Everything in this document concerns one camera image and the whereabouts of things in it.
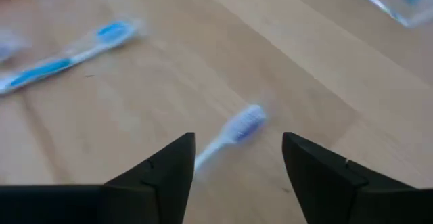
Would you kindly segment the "purple white toothbrush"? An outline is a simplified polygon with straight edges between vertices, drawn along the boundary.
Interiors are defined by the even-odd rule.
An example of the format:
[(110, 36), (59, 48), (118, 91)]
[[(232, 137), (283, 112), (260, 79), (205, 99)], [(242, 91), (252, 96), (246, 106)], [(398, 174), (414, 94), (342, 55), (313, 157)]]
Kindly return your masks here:
[(267, 121), (267, 113), (258, 104), (251, 104), (229, 119), (219, 134), (196, 156), (194, 171), (226, 145), (237, 145), (247, 140)]

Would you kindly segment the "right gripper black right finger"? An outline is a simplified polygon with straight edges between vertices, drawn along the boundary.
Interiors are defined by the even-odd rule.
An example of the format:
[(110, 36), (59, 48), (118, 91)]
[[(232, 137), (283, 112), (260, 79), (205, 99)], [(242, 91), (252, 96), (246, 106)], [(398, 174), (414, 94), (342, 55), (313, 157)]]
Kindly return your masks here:
[(418, 189), (292, 132), (282, 154), (308, 224), (419, 224)]

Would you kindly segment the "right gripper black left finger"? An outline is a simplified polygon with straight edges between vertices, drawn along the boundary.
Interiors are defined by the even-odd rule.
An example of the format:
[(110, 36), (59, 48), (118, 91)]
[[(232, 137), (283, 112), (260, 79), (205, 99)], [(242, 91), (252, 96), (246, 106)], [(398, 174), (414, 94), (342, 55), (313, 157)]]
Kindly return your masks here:
[(102, 188), (101, 224), (182, 224), (195, 134), (185, 133)]

